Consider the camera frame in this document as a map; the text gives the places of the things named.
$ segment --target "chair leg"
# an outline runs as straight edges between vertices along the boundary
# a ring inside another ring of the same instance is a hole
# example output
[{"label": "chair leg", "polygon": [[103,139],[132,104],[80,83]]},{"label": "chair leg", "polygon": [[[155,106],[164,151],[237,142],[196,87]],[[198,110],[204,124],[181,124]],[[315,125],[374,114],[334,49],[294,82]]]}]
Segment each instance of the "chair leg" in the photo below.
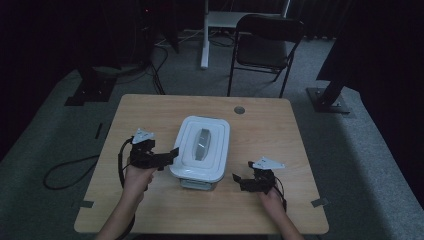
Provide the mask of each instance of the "chair leg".
[{"label": "chair leg", "polygon": [[233,57],[231,59],[231,70],[230,70],[230,79],[228,80],[227,97],[229,97],[230,93],[231,93],[231,84],[233,83],[233,73],[234,73],[235,61],[236,61],[236,48],[234,48],[234,50],[233,50]]},{"label": "chair leg", "polygon": [[275,76],[274,80],[272,80],[272,82],[276,82],[278,77],[280,76],[281,72],[283,72],[284,69],[280,69],[280,71],[278,71],[277,76]]},{"label": "chair leg", "polygon": [[227,90],[227,97],[230,96],[231,93],[231,83],[233,81],[233,68],[231,67],[231,72],[230,72],[230,80],[228,81],[228,90]]},{"label": "chair leg", "polygon": [[291,68],[291,61],[289,63],[289,66],[287,66],[287,70],[286,70],[286,74],[284,76],[283,86],[281,87],[279,98],[283,97],[283,92],[284,92],[284,89],[286,88],[287,79],[289,78],[290,68]]}]

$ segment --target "black stand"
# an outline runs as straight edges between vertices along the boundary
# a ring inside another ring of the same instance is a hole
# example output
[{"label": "black stand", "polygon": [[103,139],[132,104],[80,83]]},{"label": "black stand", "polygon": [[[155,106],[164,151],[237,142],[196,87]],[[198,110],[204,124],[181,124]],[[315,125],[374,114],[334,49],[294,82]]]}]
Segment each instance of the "black stand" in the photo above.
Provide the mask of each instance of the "black stand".
[{"label": "black stand", "polygon": [[108,102],[116,83],[116,78],[102,78],[91,67],[78,68],[82,82],[69,97],[65,106],[83,106],[85,102]]},{"label": "black stand", "polygon": [[334,94],[327,88],[307,88],[309,98],[316,112],[349,114],[350,110],[346,106],[340,94]]}]

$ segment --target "container lid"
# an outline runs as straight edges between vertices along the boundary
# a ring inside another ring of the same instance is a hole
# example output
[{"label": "container lid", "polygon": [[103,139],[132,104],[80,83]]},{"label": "container lid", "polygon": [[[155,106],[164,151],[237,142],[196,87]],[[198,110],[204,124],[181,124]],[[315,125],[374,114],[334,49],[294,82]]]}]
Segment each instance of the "container lid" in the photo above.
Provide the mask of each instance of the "container lid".
[{"label": "container lid", "polygon": [[203,182],[222,179],[227,162],[230,125],[223,119],[189,116],[175,141],[179,155],[170,165],[178,178]]}]

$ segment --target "hand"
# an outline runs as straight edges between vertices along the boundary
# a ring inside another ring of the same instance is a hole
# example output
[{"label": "hand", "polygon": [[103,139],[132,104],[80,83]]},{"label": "hand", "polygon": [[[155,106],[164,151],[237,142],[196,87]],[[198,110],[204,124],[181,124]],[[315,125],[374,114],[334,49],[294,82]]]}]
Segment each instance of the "hand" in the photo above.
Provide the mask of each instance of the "hand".
[{"label": "hand", "polygon": [[122,197],[136,200],[140,203],[144,198],[144,190],[153,180],[157,168],[141,169],[128,165],[125,174],[125,184]]},{"label": "hand", "polygon": [[278,229],[280,229],[283,239],[304,239],[284,211],[282,199],[275,188],[271,188],[268,194],[260,192],[258,193],[258,196],[265,208],[265,211],[268,213],[268,216],[272,219]]},{"label": "hand", "polygon": [[268,194],[259,192],[258,196],[265,211],[272,219],[275,219],[276,215],[285,214],[282,199],[275,188],[271,188]]},{"label": "hand", "polygon": [[143,200],[144,190],[152,182],[152,174],[155,171],[156,168],[140,169],[132,165],[127,166],[122,196],[96,239],[116,239],[125,231]]}]

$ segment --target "black curtain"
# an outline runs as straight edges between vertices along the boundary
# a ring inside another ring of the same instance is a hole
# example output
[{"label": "black curtain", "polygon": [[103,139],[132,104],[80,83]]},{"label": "black curtain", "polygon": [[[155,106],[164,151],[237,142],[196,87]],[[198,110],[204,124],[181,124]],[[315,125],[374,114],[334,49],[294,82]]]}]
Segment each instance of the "black curtain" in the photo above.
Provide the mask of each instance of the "black curtain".
[{"label": "black curtain", "polygon": [[291,0],[288,18],[305,24],[309,39],[333,39],[340,33],[354,0]]},{"label": "black curtain", "polygon": [[360,93],[399,169],[424,206],[421,6],[419,0],[358,0],[317,79],[330,80],[327,89],[339,85]]}]

